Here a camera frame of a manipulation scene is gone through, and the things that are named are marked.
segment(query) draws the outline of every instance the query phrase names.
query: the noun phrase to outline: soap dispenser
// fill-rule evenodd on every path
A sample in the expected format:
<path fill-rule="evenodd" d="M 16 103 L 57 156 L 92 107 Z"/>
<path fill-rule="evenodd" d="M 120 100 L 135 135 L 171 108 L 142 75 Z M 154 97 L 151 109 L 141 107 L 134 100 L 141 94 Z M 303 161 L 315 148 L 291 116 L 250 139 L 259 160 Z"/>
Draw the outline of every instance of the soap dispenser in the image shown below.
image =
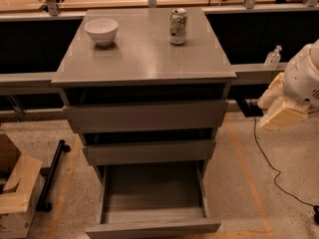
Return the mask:
<path fill-rule="evenodd" d="M 281 59 L 280 51 L 282 50 L 280 45 L 276 46 L 276 49 L 273 52 L 270 52 L 266 58 L 264 66 L 267 69 L 276 69 L 279 61 Z"/>

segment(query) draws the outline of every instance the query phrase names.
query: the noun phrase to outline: concrete floor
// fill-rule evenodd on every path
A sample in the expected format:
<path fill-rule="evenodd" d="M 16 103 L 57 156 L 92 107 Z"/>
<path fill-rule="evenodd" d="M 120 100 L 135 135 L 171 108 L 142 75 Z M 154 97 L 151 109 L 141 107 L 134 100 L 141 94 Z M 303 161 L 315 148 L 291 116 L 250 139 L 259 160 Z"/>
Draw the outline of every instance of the concrete floor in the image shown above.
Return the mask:
<path fill-rule="evenodd" d="M 0 126 L 0 132 L 7 133 L 23 153 L 42 160 L 43 166 L 51 164 L 60 139 L 72 148 L 63 154 L 54 180 L 53 210 L 36 213 L 27 238 L 88 239 L 84 229 L 95 224 L 100 182 L 68 123 L 59 116 L 40 118 L 7 119 Z M 220 219 L 221 226 L 217 233 L 183 238 L 319 238 L 312 207 L 284 194 L 273 183 L 276 172 L 258 149 L 253 129 L 254 119 L 241 113 L 226 115 L 204 177 L 211 216 Z M 318 134 L 318 113 L 281 131 L 257 128 L 264 152 L 282 171 L 278 183 L 312 204 L 319 204 Z"/>

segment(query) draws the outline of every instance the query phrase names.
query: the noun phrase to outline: silver can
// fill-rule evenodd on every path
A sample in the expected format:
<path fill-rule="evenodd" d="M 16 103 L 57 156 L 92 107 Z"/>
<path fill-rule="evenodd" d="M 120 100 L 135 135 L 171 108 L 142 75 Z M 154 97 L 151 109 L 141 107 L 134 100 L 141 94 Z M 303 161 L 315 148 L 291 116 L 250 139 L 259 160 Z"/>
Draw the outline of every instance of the silver can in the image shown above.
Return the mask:
<path fill-rule="evenodd" d="M 183 8 L 173 9 L 169 18 L 169 41 L 181 45 L 186 41 L 187 13 Z"/>

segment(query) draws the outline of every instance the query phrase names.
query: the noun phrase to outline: open box flap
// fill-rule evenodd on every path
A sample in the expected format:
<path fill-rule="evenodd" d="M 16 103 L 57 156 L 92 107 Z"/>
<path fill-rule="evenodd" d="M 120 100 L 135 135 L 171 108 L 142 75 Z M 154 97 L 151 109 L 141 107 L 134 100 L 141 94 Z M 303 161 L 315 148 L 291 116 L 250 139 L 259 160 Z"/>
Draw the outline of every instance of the open box flap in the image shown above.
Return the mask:
<path fill-rule="evenodd" d="M 0 195 L 0 214 L 26 212 L 42 162 L 21 154 Z"/>

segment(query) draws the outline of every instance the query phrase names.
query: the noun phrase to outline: white bottle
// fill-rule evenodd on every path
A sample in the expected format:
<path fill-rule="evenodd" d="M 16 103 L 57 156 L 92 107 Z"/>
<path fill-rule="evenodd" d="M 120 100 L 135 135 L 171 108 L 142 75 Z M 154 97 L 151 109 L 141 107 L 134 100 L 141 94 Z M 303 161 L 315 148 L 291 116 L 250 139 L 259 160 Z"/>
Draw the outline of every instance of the white bottle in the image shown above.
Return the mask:
<path fill-rule="evenodd" d="M 270 52 L 266 58 L 264 66 L 267 69 L 276 69 L 279 61 L 281 59 L 280 51 L 282 50 L 280 45 L 276 46 L 276 49 L 273 52 Z"/>

